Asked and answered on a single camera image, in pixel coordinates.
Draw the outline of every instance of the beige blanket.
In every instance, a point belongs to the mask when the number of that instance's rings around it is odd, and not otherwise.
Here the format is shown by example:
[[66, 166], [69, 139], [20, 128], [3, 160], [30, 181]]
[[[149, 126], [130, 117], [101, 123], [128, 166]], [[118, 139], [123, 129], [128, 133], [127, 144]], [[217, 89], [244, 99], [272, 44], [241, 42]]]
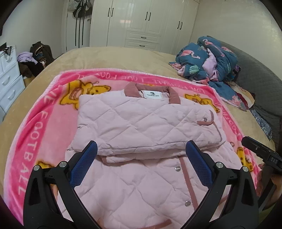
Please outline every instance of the beige blanket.
[[[0, 125], [0, 194], [3, 195], [6, 159], [17, 129], [34, 102], [61, 71], [118, 68], [183, 79], [177, 75], [176, 70], [168, 65], [168, 62], [174, 60], [175, 56], [166, 53], [121, 47], [75, 49], [56, 59], [16, 99]], [[267, 139], [250, 111], [244, 112], [227, 106], [245, 135], [275, 149], [273, 142]]]

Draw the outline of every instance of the white wardrobe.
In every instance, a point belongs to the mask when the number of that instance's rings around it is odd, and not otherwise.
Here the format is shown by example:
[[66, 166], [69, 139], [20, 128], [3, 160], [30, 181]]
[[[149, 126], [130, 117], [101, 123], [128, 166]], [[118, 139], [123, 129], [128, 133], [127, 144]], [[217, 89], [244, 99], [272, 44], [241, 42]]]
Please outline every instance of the white wardrobe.
[[198, 0], [95, 0], [90, 46], [176, 55], [192, 34]]

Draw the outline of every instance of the blue gripper pad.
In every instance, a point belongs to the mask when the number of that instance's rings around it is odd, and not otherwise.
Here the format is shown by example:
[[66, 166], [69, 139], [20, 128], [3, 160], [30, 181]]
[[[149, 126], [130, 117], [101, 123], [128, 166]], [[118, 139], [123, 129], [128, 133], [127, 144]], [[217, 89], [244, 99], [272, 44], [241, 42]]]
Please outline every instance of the blue gripper pad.
[[202, 185], [210, 189], [213, 184], [212, 171], [201, 154], [202, 152], [193, 141], [187, 142], [186, 155], [196, 171]]
[[84, 154], [81, 156], [77, 164], [73, 167], [70, 174], [70, 185], [72, 188], [79, 186], [83, 181], [88, 169], [90, 168], [97, 155], [97, 143], [93, 141], [83, 151], [85, 151]]

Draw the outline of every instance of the wall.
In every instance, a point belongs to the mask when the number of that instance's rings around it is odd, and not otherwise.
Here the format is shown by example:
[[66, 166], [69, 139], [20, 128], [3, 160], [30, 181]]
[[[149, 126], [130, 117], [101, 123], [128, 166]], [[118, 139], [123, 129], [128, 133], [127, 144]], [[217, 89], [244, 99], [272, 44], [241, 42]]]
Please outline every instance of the wall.
[[259, 0], [201, 0], [190, 42], [205, 35], [243, 50], [282, 79], [282, 32]]
[[57, 58], [62, 54], [63, 5], [64, 0], [23, 0], [6, 21], [0, 45], [16, 45], [19, 54], [41, 41]]

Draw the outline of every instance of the white tag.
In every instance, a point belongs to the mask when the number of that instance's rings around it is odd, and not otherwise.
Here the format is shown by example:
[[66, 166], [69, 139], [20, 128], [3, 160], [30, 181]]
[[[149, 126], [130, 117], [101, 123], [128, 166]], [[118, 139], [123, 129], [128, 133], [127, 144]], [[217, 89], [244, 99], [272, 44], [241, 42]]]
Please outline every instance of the white tag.
[[160, 91], [142, 91], [142, 93], [146, 99], [162, 99]]

